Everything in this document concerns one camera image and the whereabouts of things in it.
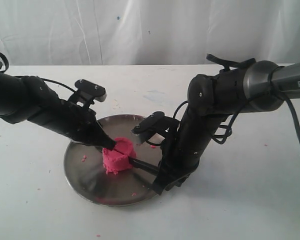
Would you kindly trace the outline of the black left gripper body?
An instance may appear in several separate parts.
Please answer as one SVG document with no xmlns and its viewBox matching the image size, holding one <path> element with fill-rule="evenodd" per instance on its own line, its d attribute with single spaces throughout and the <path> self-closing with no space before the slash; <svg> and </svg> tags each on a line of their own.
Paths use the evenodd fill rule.
<svg viewBox="0 0 300 240">
<path fill-rule="evenodd" d="M 27 118 L 27 121 L 83 145 L 102 145 L 103 129 L 93 110 L 57 99 Z"/>
</svg>

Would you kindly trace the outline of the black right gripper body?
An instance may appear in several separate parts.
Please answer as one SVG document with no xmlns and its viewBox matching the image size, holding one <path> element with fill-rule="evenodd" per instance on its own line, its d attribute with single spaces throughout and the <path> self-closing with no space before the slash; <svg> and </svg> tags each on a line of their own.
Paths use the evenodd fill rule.
<svg viewBox="0 0 300 240">
<path fill-rule="evenodd" d="M 165 139 L 160 166 L 173 169 L 175 181 L 190 175 L 200 162 L 200 118 L 183 117 L 179 128 Z"/>
</svg>

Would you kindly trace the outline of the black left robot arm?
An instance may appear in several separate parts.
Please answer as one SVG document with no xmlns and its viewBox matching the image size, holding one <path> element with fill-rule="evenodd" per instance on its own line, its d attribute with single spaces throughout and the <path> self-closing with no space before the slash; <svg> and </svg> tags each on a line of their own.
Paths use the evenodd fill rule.
<svg viewBox="0 0 300 240">
<path fill-rule="evenodd" d="M 85 79 L 75 82 L 67 99 L 59 98 L 38 76 L 6 74 L 9 61 L 0 52 L 0 119 L 9 124 L 31 122 L 70 140 L 112 150 L 116 142 L 103 130 L 90 108 L 95 101 L 104 102 L 106 89 Z"/>
</svg>

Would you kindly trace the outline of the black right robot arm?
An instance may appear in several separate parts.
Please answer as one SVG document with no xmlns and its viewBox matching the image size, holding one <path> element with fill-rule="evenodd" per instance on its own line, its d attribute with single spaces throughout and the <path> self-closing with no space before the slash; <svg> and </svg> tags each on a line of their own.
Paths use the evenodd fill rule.
<svg viewBox="0 0 300 240">
<path fill-rule="evenodd" d="M 300 99 L 300 63 L 279 66 L 263 60 L 245 67 L 225 64 L 215 76 L 195 76 L 188 86 L 183 117 L 164 139 L 152 190 L 161 194 L 180 186 L 197 169 L 210 141 L 225 143 L 241 113 L 271 112 L 287 103 L 300 145 L 293 99 Z"/>
</svg>

